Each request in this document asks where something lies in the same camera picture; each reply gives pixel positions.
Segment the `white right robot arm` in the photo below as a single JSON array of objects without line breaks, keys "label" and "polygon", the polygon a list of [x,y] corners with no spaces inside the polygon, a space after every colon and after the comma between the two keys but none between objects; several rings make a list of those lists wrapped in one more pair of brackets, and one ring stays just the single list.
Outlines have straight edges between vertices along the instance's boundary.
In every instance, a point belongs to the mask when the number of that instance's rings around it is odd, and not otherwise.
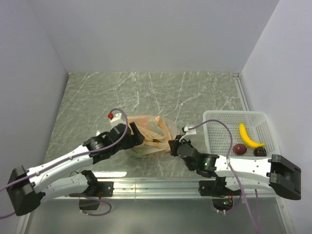
[{"label": "white right robot arm", "polygon": [[182,159],[189,171],[204,177],[199,182],[201,196],[242,195],[244,190],[266,190],[277,196],[301,199],[301,169],[281,155],[245,159],[201,153],[178,135],[169,141],[170,154]]}]

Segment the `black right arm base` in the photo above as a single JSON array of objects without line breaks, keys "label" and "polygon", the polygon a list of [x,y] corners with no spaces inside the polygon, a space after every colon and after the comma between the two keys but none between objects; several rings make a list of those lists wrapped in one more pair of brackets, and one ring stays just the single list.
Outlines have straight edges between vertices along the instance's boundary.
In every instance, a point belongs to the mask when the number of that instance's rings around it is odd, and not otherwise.
[{"label": "black right arm base", "polygon": [[231,190],[226,187],[225,178],[215,180],[200,180],[198,192],[200,196],[212,198],[213,209],[224,215],[233,211],[242,199],[241,190]]}]

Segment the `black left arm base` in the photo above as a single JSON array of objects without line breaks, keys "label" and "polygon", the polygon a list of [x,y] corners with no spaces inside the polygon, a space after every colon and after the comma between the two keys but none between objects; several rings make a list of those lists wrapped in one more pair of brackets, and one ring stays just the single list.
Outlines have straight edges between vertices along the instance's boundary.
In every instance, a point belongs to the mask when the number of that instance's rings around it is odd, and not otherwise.
[{"label": "black left arm base", "polygon": [[[69,197],[77,197],[79,199],[78,206],[80,212],[88,216],[103,216],[107,215],[112,210],[112,205],[104,200],[106,197],[112,197],[114,190],[114,182],[112,181],[102,181],[97,185],[91,185],[85,192],[78,194],[69,194]],[[103,205],[107,208],[107,211],[103,213],[94,213],[100,206]]]}]

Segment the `orange translucent plastic bag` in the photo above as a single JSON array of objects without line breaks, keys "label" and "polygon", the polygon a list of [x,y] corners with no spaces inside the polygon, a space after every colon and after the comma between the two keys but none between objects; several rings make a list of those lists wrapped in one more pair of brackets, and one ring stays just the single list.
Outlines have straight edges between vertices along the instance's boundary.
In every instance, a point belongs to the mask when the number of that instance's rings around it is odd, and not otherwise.
[{"label": "orange translucent plastic bag", "polygon": [[142,144],[128,149],[125,152],[137,158],[155,156],[170,151],[168,141],[180,134],[178,125],[162,116],[132,116],[129,122],[134,122],[139,132],[144,136]]}]

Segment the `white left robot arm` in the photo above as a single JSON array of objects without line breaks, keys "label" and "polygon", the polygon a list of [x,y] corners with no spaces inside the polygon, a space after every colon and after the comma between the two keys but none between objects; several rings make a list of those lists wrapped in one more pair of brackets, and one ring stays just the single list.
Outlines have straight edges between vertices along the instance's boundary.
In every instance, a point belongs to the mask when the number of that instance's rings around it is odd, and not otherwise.
[{"label": "white left robot arm", "polygon": [[14,214],[26,215],[41,203],[60,196],[99,196],[101,186],[92,171],[84,170],[72,177],[68,175],[143,142],[144,136],[134,122],[129,125],[120,123],[110,131],[89,138],[73,151],[48,163],[29,169],[16,167],[5,187]]}]

